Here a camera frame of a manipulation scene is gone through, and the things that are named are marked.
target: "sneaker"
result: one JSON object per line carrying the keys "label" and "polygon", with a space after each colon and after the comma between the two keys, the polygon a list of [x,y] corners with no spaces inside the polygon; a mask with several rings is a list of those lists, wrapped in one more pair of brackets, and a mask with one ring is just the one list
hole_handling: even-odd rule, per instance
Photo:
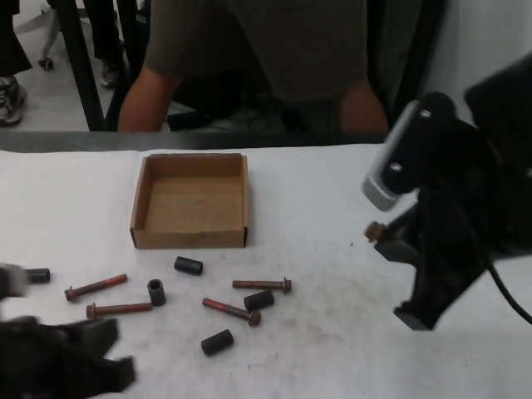
{"label": "sneaker", "polygon": [[120,79],[120,68],[110,62],[103,62],[103,72],[101,73],[100,83],[107,89],[114,89]]}
{"label": "sneaker", "polygon": [[22,105],[26,91],[17,79],[8,81],[0,77],[0,127],[18,125],[22,120]]}

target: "rusty bolt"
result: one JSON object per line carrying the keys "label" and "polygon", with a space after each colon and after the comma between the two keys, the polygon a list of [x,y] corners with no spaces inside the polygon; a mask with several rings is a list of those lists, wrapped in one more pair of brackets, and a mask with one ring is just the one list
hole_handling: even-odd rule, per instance
{"label": "rusty bolt", "polygon": [[100,306],[97,307],[95,303],[86,307],[86,318],[96,319],[102,316],[111,316],[114,314],[140,313],[149,312],[153,310],[151,303],[136,303],[133,305],[116,305],[116,306]]}
{"label": "rusty bolt", "polygon": [[364,235],[369,239],[370,243],[380,242],[384,233],[386,232],[386,225],[378,222],[373,222],[367,226],[366,232]]}
{"label": "rusty bolt", "polygon": [[65,290],[65,296],[67,301],[72,301],[76,298],[79,298],[81,295],[86,293],[95,293],[96,291],[101,291],[102,289],[114,287],[118,284],[123,284],[127,281],[127,274],[121,274],[113,278],[108,278],[107,280],[99,281],[98,283],[93,283],[86,285],[85,287],[80,287],[73,289],[72,286]]}
{"label": "rusty bolt", "polygon": [[284,281],[233,281],[233,288],[280,289],[284,293],[292,291],[292,280]]}
{"label": "rusty bolt", "polygon": [[258,326],[260,323],[261,316],[260,316],[260,313],[257,312],[256,310],[253,310],[251,313],[248,313],[245,310],[226,305],[225,303],[216,302],[208,298],[205,298],[203,300],[203,306],[206,306],[207,308],[211,308],[214,310],[218,310],[219,312],[232,314],[233,316],[236,316],[237,318],[243,318],[244,320],[248,320],[248,324],[251,327]]}

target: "black cable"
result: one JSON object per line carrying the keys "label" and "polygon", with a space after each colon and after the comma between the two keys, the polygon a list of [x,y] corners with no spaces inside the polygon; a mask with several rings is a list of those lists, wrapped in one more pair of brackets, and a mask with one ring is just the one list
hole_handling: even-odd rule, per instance
{"label": "black cable", "polygon": [[497,269],[495,268],[493,262],[488,256],[487,251],[483,248],[482,244],[480,243],[480,240],[479,240],[478,235],[476,234],[475,228],[473,227],[466,212],[463,210],[463,208],[459,204],[456,204],[456,208],[458,209],[459,214],[461,215],[466,228],[469,230],[471,238],[473,238],[473,241],[476,245],[476,249],[480,255],[480,260],[484,264],[486,270],[490,272],[491,277],[493,278],[493,281],[495,281],[495,285],[499,289],[500,293],[502,293],[502,296],[505,297],[506,302],[508,302],[508,304],[512,307],[512,309],[514,309],[517,312],[517,314],[519,314],[527,323],[532,324],[532,316],[530,316],[530,314],[526,310],[524,310],[523,307],[521,307],[521,305],[517,303],[517,301],[514,299],[510,291],[508,291],[508,288],[505,286],[503,281],[500,279],[500,275],[497,272]]}
{"label": "black cable", "polygon": [[502,296],[505,297],[508,304],[514,309],[517,314],[519,314],[525,321],[532,324],[532,316],[524,310],[521,305],[517,303],[517,301],[512,297],[512,294],[508,289],[506,288],[505,284],[500,279],[500,275],[497,272],[497,269],[493,265],[493,262],[491,262],[490,259],[488,259],[487,256],[483,256],[483,260],[485,263],[485,267],[487,268],[488,272],[490,272],[491,277],[493,278],[493,281],[495,281],[495,285],[499,288],[500,293],[502,293]]}

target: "black rubber bushing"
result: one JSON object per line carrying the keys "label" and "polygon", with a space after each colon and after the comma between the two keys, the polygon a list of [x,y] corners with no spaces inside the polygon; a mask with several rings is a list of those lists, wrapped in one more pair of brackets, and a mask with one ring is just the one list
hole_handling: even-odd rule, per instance
{"label": "black rubber bushing", "polygon": [[203,273],[203,262],[178,256],[174,262],[174,269],[199,276]]}
{"label": "black rubber bushing", "polygon": [[233,344],[233,334],[231,334],[230,330],[225,330],[202,341],[201,348],[205,356],[212,356]]}
{"label": "black rubber bushing", "polygon": [[153,306],[163,306],[166,303],[163,282],[159,279],[155,278],[148,282],[148,293],[150,293],[151,304]]}
{"label": "black rubber bushing", "polygon": [[50,269],[49,268],[27,268],[26,279],[30,284],[46,284],[50,283]]}
{"label": "black rubber bushing", "polygon": [[263,291],[262,293],[254,293],[244,298],[244,306],[248,312],[252,310],[259,310],[271,306],[275,303],[271,291]]}

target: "open cardboard tray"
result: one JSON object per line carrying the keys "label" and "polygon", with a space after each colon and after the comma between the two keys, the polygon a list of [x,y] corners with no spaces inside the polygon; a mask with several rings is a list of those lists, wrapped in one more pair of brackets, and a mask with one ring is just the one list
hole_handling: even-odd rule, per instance
{"label": "open cardboard tray", "polygon": [[138,249],[238,248],[249,227],[241,154],[158,154],[140,168],[131,216]]}

